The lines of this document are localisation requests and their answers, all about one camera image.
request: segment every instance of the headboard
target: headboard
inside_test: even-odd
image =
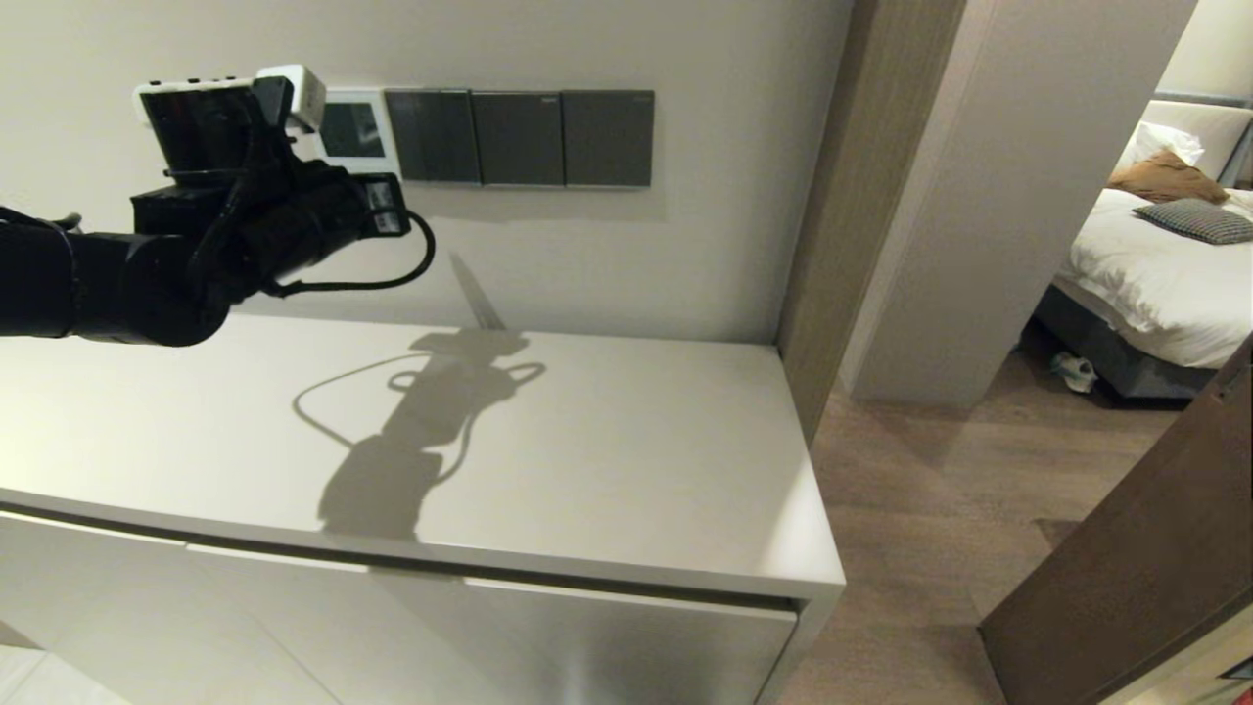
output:
[[[1199,136],[1205,153],[1197,168],[1219,183],[1229,180],[1227,185],[1234,183],[1253,138],[1253,105],[1239,98],[1159,93],[1140,119]]]

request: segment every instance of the wooden door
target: wooden door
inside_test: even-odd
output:
[[[1011,705],[1099,702],[1253,604],[1250,347],[984,620]]]

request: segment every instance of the pillow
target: pillow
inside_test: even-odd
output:
[[[1155,225],[1210,244],[1253,239],[1253,222],[1200,198],[1140,205],[1135,213]]]
[[[1163,149],[1169,149],[1179,155],[1189,167],[1197,165],[1205,149],[1200,145],[1200,138],[1173,126],[1144,123],[1135,125],[1131,139],[1126,142],[1123,155],[1118,158],[1114,170],[1121,170],[1136,162],[1152,158]]]
[[[1114,172],[1106,187],[1134,193],[1154,203],[1178,198],[1203,198],[1210,203],[1227,200],[1227,192],[1218,182],[1200,173],[1197,167],[1189,167],[1169,149]]]
[[[1230,198],[1223,203],[1223,209],[1253,220],[1253,190],[1228,188],[1227,194],[1230,195]]]

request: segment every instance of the white countertop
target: white countertop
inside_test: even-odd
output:
[[[0,338],[0,502],[715,590],[845,582],[782,366],[751,344],[241,313],[188,348]]]

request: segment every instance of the wooden floor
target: wooden floor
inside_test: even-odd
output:
[[[1004,702],[975,625],[1179,416],[1071,394],[1026,337],[969,412],[832,397],[813,446],[848,577],[786,705]]]

